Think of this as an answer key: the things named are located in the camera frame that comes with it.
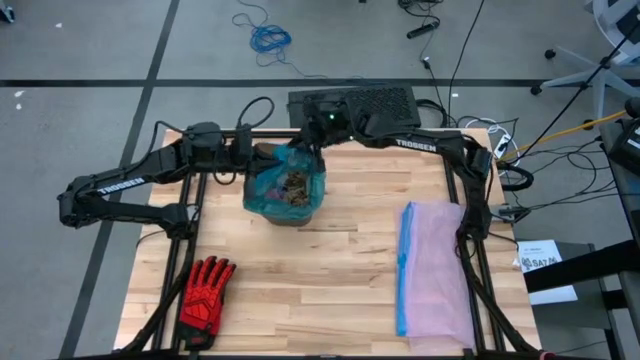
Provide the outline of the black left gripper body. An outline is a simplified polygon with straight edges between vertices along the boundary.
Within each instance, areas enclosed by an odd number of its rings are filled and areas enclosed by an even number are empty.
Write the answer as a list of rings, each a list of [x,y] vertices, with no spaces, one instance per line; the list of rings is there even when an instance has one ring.
[[[231,143],[225,145],[219,155],[219,171],[245,171],[254,157],[251,131],[236,132]]]

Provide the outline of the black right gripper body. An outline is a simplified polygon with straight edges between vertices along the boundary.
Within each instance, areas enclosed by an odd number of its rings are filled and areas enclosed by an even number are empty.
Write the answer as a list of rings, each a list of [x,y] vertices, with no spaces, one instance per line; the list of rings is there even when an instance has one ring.
[[[303,140],[314,146],[332,146],[351,140],[351,115],[342,98],[305,99]]]

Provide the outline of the pink drawstring trash bag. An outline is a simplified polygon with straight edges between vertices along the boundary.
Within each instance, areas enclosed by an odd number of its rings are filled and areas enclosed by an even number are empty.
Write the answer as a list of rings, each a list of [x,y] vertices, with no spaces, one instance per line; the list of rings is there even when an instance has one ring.
[[[414,355],[473,349],[469,291],[456,254],[461,206],[410,202],[398,218],[395,332]]]

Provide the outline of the black perforated computer case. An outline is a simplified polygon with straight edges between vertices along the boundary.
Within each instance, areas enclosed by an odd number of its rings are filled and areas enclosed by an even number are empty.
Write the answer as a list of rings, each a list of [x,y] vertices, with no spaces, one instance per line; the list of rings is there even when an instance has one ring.
[[[291,127],[300,128],[306,123],[311,105],[331,107],[338,102],[347,102],[351,113],[361,110],[380,114],[401,126],[421,126],[413,90],[409,85],[400,84],[290,92],[287,112]]]

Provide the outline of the red black work glove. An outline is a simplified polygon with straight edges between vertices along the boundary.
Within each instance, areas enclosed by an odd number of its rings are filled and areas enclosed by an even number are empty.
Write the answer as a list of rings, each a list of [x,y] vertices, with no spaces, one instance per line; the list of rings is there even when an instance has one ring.
[[[227,258],[216,256],[192,266],[178,322],[178,334],[187,351],[213,346],[221,327],[226,287],[235,269]]]

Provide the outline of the black power strip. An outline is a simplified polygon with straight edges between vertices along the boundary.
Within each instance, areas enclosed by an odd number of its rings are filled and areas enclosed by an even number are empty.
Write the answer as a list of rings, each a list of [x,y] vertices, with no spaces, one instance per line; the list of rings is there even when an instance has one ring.
[[[421,25],[420,27],[409,31],[406,34],[406,37],[408,39],[413,39],[413,38],[416,38],[418,36],[424,35],[424,34],[426,34],[428,32],[431,32],[433,30],[436,30],[436,29],[439,28],[439,26],[440,26],[440,22],[438,20],[431,21],[429,23],[425,23],[425,24]]]

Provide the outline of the white paper sheet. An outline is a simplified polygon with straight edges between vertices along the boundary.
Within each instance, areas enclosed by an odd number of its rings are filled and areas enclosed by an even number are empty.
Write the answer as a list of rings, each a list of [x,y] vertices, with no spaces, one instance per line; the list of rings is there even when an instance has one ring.
[[[518,241],[517,252],[518,259],[513,264],[519,265],[523,274],[563,261],[554,240]],[[530,292],[529,300],[532,306],[536,306],[574,302],[578,296],[573,285],[565,285]]]

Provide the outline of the black side table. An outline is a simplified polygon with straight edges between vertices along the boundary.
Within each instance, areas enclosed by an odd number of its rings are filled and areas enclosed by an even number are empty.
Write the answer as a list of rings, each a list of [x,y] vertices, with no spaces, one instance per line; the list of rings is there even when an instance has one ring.
[[[532,306],[535,319],[556,326],[599,329],[611,358],[623,360],[613,312],[623,309],[629,313],[640,344],[640,247],[634,240],[599,250],[591,244],[555,242],[563,261],[524,274],[527,290],[573,285],[578,300]]]

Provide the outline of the grey office chair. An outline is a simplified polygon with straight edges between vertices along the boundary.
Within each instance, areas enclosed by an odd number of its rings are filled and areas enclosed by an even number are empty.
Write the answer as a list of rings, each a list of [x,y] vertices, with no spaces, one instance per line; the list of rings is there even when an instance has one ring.
[[[640,85],[633,86],[614,72],[616,68],[640,67],[640,0],[584,0],[584,8],[613,46],[612,52],[595,62],[561,46],[547,49],[544,53],[547,60],[560,56],[582,71],[533,85],[530,93],[537,96],[547,88],[585,83],[592,89],[594,117],[601,118],[607,87],[640,97]]]

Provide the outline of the black device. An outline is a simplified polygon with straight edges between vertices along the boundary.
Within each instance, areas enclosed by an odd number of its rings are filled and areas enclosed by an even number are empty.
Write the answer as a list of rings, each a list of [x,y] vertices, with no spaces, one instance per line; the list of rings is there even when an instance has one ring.
[[[640,177],[640,97],[625,102],[629,119],[600,128],[607,157],[617,165]]]

